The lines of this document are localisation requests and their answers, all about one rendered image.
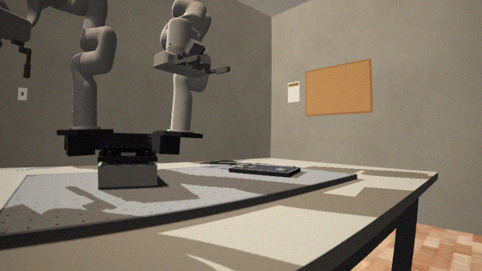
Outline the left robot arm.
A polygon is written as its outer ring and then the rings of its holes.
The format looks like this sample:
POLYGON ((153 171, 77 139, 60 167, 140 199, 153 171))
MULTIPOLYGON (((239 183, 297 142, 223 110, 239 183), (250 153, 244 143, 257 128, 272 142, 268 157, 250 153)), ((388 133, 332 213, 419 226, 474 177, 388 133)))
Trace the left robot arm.
MULTIPOLYGON (((211 16, 206 13, 206 7, 198 1, 175 0, 172 15, 174 18, 166 24, 161 34, 162 48, 186 58, 199 55, 201 63, 211 67, 211 58, 203 53, 205 46, 201 43, 211 24, 211 16)), ((204 91, 208 76, 205 74, 202 77, 190 78, 174 74, 172 122, 171 130, 168 131, 193 133, 190 131, 193 100, 190 91, 204 91)))

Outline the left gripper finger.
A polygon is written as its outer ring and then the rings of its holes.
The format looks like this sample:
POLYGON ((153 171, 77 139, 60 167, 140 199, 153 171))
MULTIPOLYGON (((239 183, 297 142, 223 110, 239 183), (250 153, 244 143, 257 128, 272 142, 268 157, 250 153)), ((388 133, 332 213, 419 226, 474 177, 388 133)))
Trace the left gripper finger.
POLYGON ((202 69, 205 69, 205 73, 206 74, 213 74, 213 73, 216 73, 216 74, 221 74, 221 73, 227 73, 227 72, 230 72, 230 67, 229 66, 223 66, 223 67, 218 67, 216 69, 212 69, 210 70, 210 65, 209 64, 206 64, 206 63, 199 63, 199 64, 195 64, 195 65, 192 65, 192 68, 193 69, 196 69, 196 70, 202 70, 202 69))
POLYGON ((182 66, 186 66, 186 64, 188 64, 189 66, 192 66, 195 64, 199 64, 200 62, 201 62, 201 56, 199 55, 194 55, 188 58, 185 58, 183 55, 180 55, 180 54, 174 55, 174 64, 178 66, 181 64, 182 66))

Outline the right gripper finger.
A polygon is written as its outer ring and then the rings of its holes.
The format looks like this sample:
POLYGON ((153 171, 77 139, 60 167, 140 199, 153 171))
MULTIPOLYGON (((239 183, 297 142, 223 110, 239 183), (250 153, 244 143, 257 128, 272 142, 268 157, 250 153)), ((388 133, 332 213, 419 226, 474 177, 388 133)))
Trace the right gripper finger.
POLYGON ((11 43, 19 46, 19 52, 27 54, 26 55, 26 63, 24 65, 24 75, 23 75, 23 77, 24 78, 30 78, 31 49, 30 48, 24 48, 24 42, 21 42, 21 41, 15 40, 15 39, 12 39, 11 43))

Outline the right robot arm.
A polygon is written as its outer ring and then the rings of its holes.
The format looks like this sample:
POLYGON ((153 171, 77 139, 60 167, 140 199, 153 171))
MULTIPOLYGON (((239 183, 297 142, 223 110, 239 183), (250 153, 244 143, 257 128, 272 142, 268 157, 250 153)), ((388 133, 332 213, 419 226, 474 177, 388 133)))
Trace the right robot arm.
POLYGON ((114 30, 105 26, 107 0, 27 0, 28 16, 33 28, 42 9, 57 10, 85 16, 80 47, 85 53, 71 60, 73 76, 73 127, 69 130, 94 130, 97 127, 97 85, 93 75, 108 73, 113 66, 117 38, 114 30))

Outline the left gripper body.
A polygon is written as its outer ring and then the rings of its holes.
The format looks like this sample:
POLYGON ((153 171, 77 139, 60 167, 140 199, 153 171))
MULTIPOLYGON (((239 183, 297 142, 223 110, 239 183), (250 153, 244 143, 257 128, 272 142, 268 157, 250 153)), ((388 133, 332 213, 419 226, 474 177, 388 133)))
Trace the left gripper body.
POLYGON ((196 70, 193 69, 192 66, 186 64, 186 66, 182 65, 175 65, 174 64, 174 55, 173 53, 162 51, 158 54, 154 55, 154 69, 159 69, 162 71, 166 71, 169 73, 179 74, 182 76, 187 76, 190 78, 198 78, 201 76, 205 76, 204 69, 196 70), (170 55, 170 56, 169 56, 170 55))

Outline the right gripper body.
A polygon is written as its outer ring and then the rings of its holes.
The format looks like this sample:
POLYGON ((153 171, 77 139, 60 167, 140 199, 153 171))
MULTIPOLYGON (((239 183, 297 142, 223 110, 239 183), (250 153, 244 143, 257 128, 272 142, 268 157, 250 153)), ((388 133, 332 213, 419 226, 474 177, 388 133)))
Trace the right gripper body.
POLYGON ((0 37, 8 40, 28 42, 31 35, 31 22, 0 6, 0 37))

